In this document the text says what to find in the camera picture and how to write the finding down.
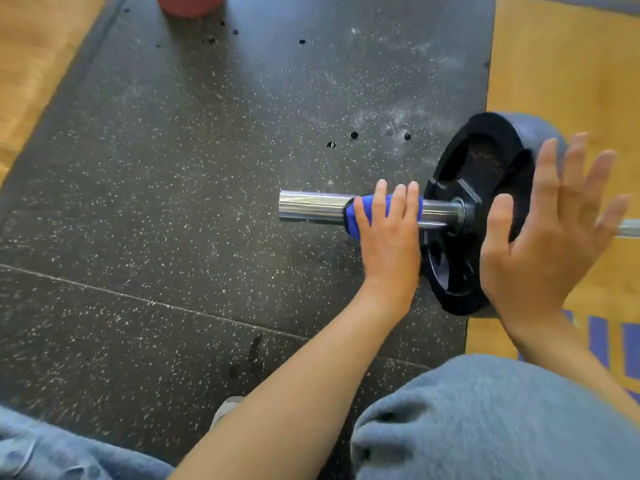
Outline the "red round weight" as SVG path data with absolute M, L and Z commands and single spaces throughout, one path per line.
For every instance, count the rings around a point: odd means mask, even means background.
M 225 0 L 156 0 L 160 8 L 169 15 L 181 18 L 199 18 L 208 15 Z

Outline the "person's left hand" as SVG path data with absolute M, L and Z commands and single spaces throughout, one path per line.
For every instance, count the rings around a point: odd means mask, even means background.
M 395 326 L 409 312 L 419 284 L 420 248 L 417 211 L 419 185 L 406 186 L 406 209 L 399 223 L 388 219 L 387 182 L 379 180 L 368 231 L 360 231 L 364 283 L 358 292 L 375 315 Z

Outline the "blue-grey trousers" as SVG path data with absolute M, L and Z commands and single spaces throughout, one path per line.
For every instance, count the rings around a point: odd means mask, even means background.
M 350 480 L 640 480 L 640 428 L 539 367 L 454 358 L 357 419 Z M 148 455 L 0 407 L 0 480 L 177 480 Z

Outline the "grey shoe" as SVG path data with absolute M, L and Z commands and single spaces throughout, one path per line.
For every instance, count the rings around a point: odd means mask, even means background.
M 217 411 L 214 414 L 212 419 L 212 423 L 209 427 L 209 431 L 212 431 L 213 428 L 227 415 L 229 412 L 233 411 L 239 404 L 244 400 L 244 396 L 231 396 L 226 398 L 218 407 Z

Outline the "black rubber weight plate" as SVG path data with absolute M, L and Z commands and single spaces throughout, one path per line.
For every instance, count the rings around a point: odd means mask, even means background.
M 461 204 L 463 217 L 446 230 L 425 230 L 420 238 L 422 273 L 444 311 L 474 315 L 488 307 L 479 261 L 489 210 L 497 195 L 512 197 L 509 241 L 515 240 L 529 214 L 537 156 L 548 139 L 557 140 L 561 166 L 567 143 L 551 123 L 521 112 L 482 112 L 447 145 L 424 198 Z

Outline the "blue barbell collar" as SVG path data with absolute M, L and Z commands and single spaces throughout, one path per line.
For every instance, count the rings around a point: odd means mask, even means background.
M 363 195 L 363 196 L 360 197 L 360 199 L 362 200 L 362 204 L 363 204 L 363 209 L 364 209 L 365 215 L 366 215 L 369 223 L 371 223 L 371 221 L 372 221 L 372 202 L 373 202 L 373 198 L 374 198 L 373 194 Z M 355 207 L 354 207 L 355 199 L 356 199 L 356 197 L 352 197 L 347 202 L 347 204 L 346 204 L 346 206 L 344 207 L 344 210 L 343 210 L 343 216 L 344 216 L 344 226 L 345 226 L 345 229 L 346 229 L 347 233 L 352 238 L 354 238 L 357 241 L 359 241 L 360 240 L 360 231 L 359 231 L 358 220 L 357 220 L 357 217 L 356 217 L 356 211 L 355 211 Z M 417 211 L 417 221 L 418 222 L 421 222 L 421 220 L 422 220 L 423 208 L 424 208 L 424 199 L 423 199 L 423 197 L 419 197 L 419 206 L 418 206 L 418 211 Z

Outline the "silver steel barbell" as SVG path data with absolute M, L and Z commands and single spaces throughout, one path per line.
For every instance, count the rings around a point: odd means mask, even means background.
M 337 225 L 345 229 L 343 210 L 352 197 L 356 196 L 281 190 L 278 217 L 286 222 Z M 418 222 L 418 227 L 423 231 L 444 231 L 457 235 L 472 229 L 476 214 L 475 204 L 466 203 L 460 198 L 450 201 L 424 199 L 422 220 Z

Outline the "person's left forearm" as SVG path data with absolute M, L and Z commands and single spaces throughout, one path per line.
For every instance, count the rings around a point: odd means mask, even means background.
M 168 480 L 315 480 L 395 326 L 357 293 L 209 431 Z

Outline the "person's right hand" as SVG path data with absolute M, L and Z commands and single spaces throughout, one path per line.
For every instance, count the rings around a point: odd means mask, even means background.
M 534 301 L 560 305 L 587 275 L 611 241 L 598 241 L 597 220 L 615 153 L 599 154 L 584 174 L 587 199 L 580 212 L 559 211 L 561 168 L 557 168 L 556 139 L 541 146 L 534 176 L 529 214 L 507 253 L 481 249 L 481 286 L 498 313 L 498 306 Z

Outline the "person's right forearm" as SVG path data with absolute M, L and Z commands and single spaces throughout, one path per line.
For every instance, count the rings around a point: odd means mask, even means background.
M 497 309 L 506 333 L 527 362 L 588 389 L 640 428 L 640 405 L 592 354 L 563 305 L 534 301 Z

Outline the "black speckled rubber mat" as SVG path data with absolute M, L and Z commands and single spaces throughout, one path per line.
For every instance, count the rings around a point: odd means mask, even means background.
M 0 266 L 288 333 L 362 279 L 340 228 L 281 223 L 281 189 L 432 176 L 484 110 L 495 0 L 229 0 L 169 21 L 126 0 L 28 144 Z
M 0 266 L 0 406 L 176 466 L 224 399 L 251 393 L 361 282 L 288 333 Z

